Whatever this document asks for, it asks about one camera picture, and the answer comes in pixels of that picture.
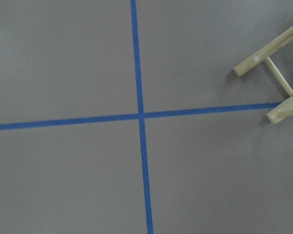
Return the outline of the wooden dish rack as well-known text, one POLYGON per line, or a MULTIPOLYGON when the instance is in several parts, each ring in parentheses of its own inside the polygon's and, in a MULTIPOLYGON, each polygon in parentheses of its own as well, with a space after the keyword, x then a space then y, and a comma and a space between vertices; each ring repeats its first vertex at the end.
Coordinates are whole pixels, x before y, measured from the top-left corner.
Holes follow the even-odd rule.
POLYGON ((293 41, 293 26, 233 68, 235 74, 240 77, 255 66, 264 62, 282 88, 286 91, 289 97, 266 114, 269 121, 273 124, 277 124, 286 118, 293 117, 293 89, 270 58, 271 55, 291 41, 293 41))

